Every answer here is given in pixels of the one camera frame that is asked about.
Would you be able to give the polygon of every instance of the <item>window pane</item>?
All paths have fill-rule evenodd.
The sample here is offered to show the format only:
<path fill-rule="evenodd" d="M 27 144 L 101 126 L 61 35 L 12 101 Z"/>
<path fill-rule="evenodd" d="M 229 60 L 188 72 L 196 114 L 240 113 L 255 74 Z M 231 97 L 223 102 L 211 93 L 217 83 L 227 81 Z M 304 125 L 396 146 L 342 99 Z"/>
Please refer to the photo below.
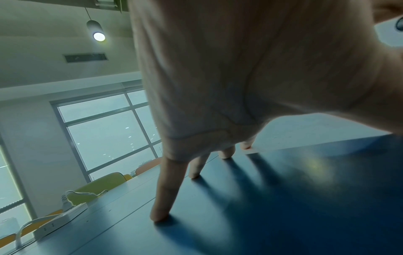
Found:
<path fill-rule="evenodd" d="M 129 103 L 126 100 L 125 95 L 116 95 L 72 105 L 60 106 L 59 110 L 64 122 L 67 122 L 128 106 Z"/>
<path fill-rule="evenodd" d="M 162 157 L 162 143 L 154 145 L 154 150 L 157 153 L 158 157 Z"/>
<path fill-rule="evenodd" d="M 155 122 L 152 119 L 151 111 L 149 106 L 144 106 L 136 109 L 136 112 L 140 118 L 141 123 L 143 124 L 144 129 L 151 142 L 158 141 L 160 139 L 160 135 L 158 134 L 157 127 L 155 126 Z"/>
<path fill-rule="evenodd" d="M 132 105 L 148 102 L 145 90 L 127 93 L 127 95 L 129 96 Z"/>
<path fill-rule="evenodd" d="M 139 153 L 136 153 L 130 157 L 122 159 L 110 166 L 102 168 L 92 174 L 90 174 L 91 180 L 96 180 L 102 176 L 105 176 L 110 173 L 120 172 L 122 174 L 131 174 L 141 166 L 142 164 L 155 159 L 154 154 L 151 149 L 142 150 Z"/>
<path fill-rule="evenodd" d="M 17 185 L 3 157 L 3 152 L 0 149 L 0 208 L 21 199 L 20 192 L 17 189 Z"/>
<path fill-rule="evenodd" d="M 0 238 L 14 234 L 22 225 L 31 220 L 25 204 L 0 214 Z"/>
<path fill-rule="evenodd" d="M 132 111 L 68 127 L 87 170 L 148 145 Z"/>

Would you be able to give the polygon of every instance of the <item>light bulb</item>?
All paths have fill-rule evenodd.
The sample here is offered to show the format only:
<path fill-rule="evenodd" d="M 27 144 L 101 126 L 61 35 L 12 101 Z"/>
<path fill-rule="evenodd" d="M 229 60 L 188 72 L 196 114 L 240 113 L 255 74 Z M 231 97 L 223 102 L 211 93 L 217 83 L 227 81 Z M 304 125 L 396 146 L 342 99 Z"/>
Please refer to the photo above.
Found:
<path fill-rule="evenodd" d="M 92 36 L 94 37 L 95 40 L 99 42 L 105 41 L 105 35 L 103 33 L 96 32 Z"/>

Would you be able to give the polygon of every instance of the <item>finger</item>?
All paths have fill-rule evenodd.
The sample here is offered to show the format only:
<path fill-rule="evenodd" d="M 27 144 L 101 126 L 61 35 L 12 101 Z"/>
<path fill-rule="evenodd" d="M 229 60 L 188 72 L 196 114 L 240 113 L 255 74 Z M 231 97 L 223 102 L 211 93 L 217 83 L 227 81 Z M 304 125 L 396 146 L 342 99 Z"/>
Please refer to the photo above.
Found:
<path fill-rule="evenodd" d="M 231 146 L 231 147 L 228 147 L 228 148 L 225 149 L 225 150 L 219 151 L 219 152 L 218 152 L 218 155 L 219 155 L 220 158 L 222 158 L 222 159 L 227 159 L 227 158 L 232 157 L 232 155 L 234 155 L 234 153 L 235 153 L 235 145 L 233 145 L 233 146 Z"/>
<path fill-rule="evenodd" d="M 252 147 L 252 144 L 255 142 L 255 139 L 256 139 L 256 136 L 252 136 L 248 140 L 241 142 L 241 144 L 239 146 L 243 150 L 250 149 Z"/>
<path fill-rule="evenodd" d="M 185 178 L 188 164 L 189 162 L 174 161 L 163 156 L 157 183 L 157 195 L 150 215 L 153 221 L 161 221 L 168 217 L 178 195 L 179 187 Z"/>
<path fill-rule="evenodd" d="M 190 169 L 189 169 L 189 177 L 194 179 L 200 176 L 200 172 L 202 171 L 204 165 L 209 158 L 210 153 L 204 154 L 201 157 L 195 158 L 190 162 Z"/>
<path fill-rule="evenodd" d="M 375 83 L 348 110 L 335 114 L 385 131 L 403 134 L 403 61 L 387 48 Z"/>
<path fill-rule="evenodd" d="M 375 24 L 403 14 L 402 0 L 371 0 Z"/>

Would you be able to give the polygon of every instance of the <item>dark round object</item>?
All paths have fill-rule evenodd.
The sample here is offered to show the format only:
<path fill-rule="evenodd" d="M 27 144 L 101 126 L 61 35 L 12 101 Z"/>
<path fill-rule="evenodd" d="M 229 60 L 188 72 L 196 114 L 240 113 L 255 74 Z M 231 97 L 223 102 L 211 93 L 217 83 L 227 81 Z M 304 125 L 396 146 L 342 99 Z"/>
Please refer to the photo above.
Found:
<path fill-rule="evenodd" d="M 403 17 L 398 19 L 395 25 L 396 30 L 403 32 Z"/>

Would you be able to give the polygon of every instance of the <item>electrical socket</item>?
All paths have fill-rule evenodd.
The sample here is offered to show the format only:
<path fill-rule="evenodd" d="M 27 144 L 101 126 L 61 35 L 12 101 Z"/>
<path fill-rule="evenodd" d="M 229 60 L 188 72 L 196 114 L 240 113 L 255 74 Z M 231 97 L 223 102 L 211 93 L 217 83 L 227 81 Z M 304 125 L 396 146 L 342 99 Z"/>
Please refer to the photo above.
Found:
<path fill-rule="evenodd" d="M 40 226 L 37 230 L 34 231 L 35 241 L 43 238 L 44 236 L 49 235 L 53 231 L 66 225 L 67 223 L 72 221 L 75 217 L 80 215 L 80 213 L 84 212 L 87 208 L 88 206 L 86 203 L 79 204 L 71 208 L 70 210 L 63 212 L 62 214 L 52 219 L 51 221 L 45 223 L 44 225 Z"/>

